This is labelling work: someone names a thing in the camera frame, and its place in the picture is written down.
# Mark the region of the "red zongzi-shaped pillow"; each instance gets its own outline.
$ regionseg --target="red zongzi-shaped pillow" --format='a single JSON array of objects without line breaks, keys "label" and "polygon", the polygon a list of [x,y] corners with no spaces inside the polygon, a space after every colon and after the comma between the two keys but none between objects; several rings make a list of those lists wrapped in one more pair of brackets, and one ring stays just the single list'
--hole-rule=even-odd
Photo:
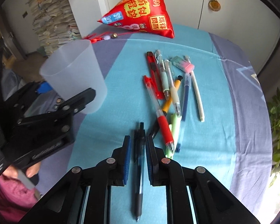
[{"label": "red zongzi-shaped pillow", "polygon": [[174,38],[164,0],[121,0],[99,22]]}]

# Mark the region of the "blue label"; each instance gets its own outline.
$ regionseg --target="blue label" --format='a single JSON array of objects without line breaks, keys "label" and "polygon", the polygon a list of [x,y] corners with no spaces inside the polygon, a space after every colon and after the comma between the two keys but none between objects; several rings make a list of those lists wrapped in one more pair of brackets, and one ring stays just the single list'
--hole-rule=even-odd
[{"label": "blue label", "polygon": [[109,16],[105,16],[102,18],[103,24],[110,24],[119,20],[123,20],[123,15],[121,12],[113,13]]}]

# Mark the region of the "translucent plastic container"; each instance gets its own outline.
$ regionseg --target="translucent plastic container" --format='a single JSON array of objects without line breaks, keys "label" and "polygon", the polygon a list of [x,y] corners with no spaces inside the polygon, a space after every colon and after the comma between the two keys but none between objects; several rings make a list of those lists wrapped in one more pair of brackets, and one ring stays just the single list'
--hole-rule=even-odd
[{"label": "translucent plastic container", "polygon": [[93,88],[96,97],[81,111],[84,114],[97,111],[107,96],[107,87],[89,40],[76,40],[60,47],[42,65],[40,74],[64,100]]}]

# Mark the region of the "green highlighter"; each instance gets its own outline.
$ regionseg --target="green highlighter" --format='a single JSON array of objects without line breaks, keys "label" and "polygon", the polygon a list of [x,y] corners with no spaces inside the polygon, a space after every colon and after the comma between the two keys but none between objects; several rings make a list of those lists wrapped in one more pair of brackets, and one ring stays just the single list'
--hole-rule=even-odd
[{"label": "green highlighter", "polygon": [[[171,130],[173,140],[174,140],[174,151],[176,149],[177,140],[178,140],[178,134],[179,134],[179,128],[180,128],[180,122],[181,122],[181,116],[177,116],[176,114],[171,115],[171,124],[169,125],[169,128]],[[172,153],[168,148],[166,149],[166,157],[173,159],[174,152]]]}]

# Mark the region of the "brown floor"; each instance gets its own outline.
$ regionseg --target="brown floor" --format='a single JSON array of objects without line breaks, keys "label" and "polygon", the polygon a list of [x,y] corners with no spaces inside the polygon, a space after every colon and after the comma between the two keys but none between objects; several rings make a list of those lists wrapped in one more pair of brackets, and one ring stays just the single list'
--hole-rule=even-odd
[{"label": "brown floor", "polygon": [[47,57],[43,57],[38,52],[33,52],[27,57],[26,60],[14,62],[13,71],[21,76],[25,82],[42,81],[43,78],[39,74],[39,69]]}]

